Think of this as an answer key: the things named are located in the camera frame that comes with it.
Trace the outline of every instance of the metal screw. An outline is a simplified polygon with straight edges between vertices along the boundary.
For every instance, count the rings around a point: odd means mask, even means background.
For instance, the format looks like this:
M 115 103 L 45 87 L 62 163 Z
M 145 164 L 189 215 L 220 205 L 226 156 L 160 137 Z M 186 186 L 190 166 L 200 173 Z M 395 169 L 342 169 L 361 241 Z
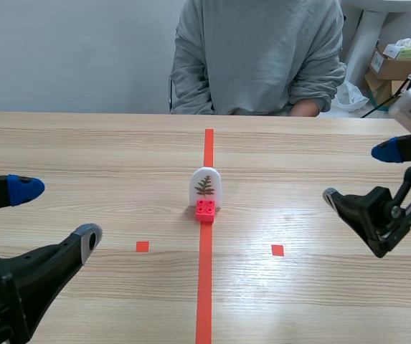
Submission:
M 402 214 L 402 209 L 398 206 L 392 208 L 392 218 L 398 219 Z

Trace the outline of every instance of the white wall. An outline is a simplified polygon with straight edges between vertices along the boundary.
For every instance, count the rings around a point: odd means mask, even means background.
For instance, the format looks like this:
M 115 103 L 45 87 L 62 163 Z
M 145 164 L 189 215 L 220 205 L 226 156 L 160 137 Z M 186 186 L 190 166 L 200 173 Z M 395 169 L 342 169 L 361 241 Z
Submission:
M 184 0 L 0 0 L 0 110 L 167 113 Z

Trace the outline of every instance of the red tape line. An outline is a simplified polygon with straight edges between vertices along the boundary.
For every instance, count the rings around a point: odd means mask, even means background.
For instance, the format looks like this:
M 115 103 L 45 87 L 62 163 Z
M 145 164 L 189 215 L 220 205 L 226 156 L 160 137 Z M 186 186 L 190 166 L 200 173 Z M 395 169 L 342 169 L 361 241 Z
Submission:
M 205 130 L 204 167 L 213 167 L 213 129 Z M 213 224 L 200 223 L 196 344 L 212 344 Z

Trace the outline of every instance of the white sink pedestal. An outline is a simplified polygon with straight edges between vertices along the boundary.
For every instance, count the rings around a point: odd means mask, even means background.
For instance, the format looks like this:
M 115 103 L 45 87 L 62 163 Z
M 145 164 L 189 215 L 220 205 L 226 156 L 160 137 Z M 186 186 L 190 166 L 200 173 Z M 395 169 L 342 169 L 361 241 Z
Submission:
M 360 86 L 367 71 L 387 15 L 387 12 L 363 11 L 362 22 L 346 58 L 346 80 L 356 86 Z

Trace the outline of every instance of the chair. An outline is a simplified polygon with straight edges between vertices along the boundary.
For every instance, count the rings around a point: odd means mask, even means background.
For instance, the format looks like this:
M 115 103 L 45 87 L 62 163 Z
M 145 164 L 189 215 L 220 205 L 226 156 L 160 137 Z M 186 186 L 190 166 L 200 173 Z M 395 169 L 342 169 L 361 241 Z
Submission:
M 173 89 L 174 89 L 174 81 L 169 77 L 169 112 L 174 106 L 173 103 Z

